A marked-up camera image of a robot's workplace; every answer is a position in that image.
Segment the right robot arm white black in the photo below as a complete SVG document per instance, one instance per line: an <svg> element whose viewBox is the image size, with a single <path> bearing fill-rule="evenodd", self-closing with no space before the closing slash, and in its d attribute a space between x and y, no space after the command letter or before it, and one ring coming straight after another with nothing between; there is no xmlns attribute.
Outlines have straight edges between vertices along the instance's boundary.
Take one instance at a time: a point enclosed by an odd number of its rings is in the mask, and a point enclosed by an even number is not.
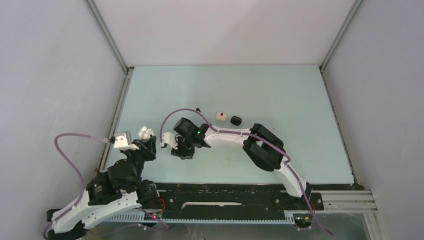
<svg viewBox="0 0 424 240"><path fill-rule="evenodd" d="M196 126L182 117L173 132L161 133L160 145L170 146L171 155L182 160L192 159L196 148L240 148L259 169L278 175L295 208L304 209L311 202L309 183L292 166L283 141L259 123L251 128L231 129L209 123Z"/></svg>

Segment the black earbud charging case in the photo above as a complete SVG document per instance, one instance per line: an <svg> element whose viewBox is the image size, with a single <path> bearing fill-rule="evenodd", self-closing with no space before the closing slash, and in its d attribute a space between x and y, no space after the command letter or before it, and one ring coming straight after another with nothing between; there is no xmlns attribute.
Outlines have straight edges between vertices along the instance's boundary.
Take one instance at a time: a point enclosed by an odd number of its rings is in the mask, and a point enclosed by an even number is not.
<svg viewBox="0 0 424 240"><path fill-rule="evenodd" d="M234 126L240 126L243 120L238 116L232 116L230 119L230 123Z"/></svg>

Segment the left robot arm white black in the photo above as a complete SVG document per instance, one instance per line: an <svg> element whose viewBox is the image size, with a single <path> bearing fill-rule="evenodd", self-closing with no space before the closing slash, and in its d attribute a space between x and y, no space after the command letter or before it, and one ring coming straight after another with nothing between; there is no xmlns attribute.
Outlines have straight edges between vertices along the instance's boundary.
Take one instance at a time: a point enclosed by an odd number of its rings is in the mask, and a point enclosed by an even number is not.
<svg viewBox="0 0 424 240"><path fill-rule="evenodd" d="M81 178L81 190L75 200L62 209L46 212L48 226L42 234L46 240L80 239L109 217L143 206L153 208L160 198L156 184L141 177L145 162L156 159L157 137L153 133L135 140L131 140L128 131L110 138L86 134L79 137L112 143L125 157L88 183Z"/></svg>

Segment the white earbud charging case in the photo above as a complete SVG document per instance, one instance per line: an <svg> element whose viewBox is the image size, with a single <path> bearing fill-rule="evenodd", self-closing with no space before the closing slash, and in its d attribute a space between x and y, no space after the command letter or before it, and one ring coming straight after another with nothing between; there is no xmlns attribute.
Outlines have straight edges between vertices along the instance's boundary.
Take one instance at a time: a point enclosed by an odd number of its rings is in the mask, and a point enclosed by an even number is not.
<svg viewBox="0 0 424 240"><path fill-rule="evenodd" d="M154 137L154 131L151 128L148 128L147 126L143 126L137 134L138 138L140 140L147 140L151 137Z"/></svg>

